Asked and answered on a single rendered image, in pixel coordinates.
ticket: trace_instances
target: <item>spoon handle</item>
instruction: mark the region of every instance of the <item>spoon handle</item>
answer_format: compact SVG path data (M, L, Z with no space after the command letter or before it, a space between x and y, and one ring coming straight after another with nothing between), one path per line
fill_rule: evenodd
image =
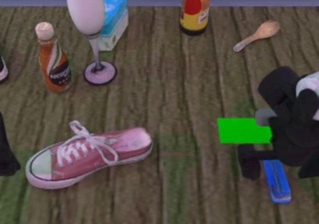
M253 36L249 36L247 37L246 39L242 40L241 42L237 43L233 50L234 52L239 52L241 51L245 46L247 46L248 44L252 43L254 40L254 37Z

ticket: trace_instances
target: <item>black stuffed toy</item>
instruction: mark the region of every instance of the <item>black stuffed toy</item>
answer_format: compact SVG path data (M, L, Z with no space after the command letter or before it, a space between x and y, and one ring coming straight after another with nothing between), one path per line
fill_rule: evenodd
M301 167L300 178L319 176L319 72L299 77L289 67L280 67L261 81L258 92L275 113L268 119L273 150L249 151L240 145L243 175L249 176L248 162L279 159ZM260 168L256 170L250 179L257 179Z
M0 112L0 176L13 176L20 169L21 165L10 149Z

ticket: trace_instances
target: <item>glass base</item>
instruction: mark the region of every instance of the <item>glass base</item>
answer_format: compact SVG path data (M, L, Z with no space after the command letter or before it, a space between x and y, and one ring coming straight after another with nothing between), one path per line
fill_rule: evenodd
M117 70L114 65L109 62L101 61L103 69L95 70L95 62L89 64L84 72L84 79L91 85L106 85L113 81L117 75Z

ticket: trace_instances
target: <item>blue object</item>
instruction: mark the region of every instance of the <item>blue object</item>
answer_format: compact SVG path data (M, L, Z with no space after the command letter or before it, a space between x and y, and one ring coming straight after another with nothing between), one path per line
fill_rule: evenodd
M264 160L264 169L269 189L269 195L274 203L289 203L292 199L291 189L279 160Z
M106 19L100 33L101 36L110 35L128 10L126 0L104 0L104 4Z

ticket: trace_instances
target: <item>bottle cap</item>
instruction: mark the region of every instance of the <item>bottle cap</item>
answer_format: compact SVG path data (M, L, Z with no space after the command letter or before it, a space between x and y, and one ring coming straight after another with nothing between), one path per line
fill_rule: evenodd
M49 22L40 22L35 27L36 36L40 40L50 40L54 37L54 29L51 23Z

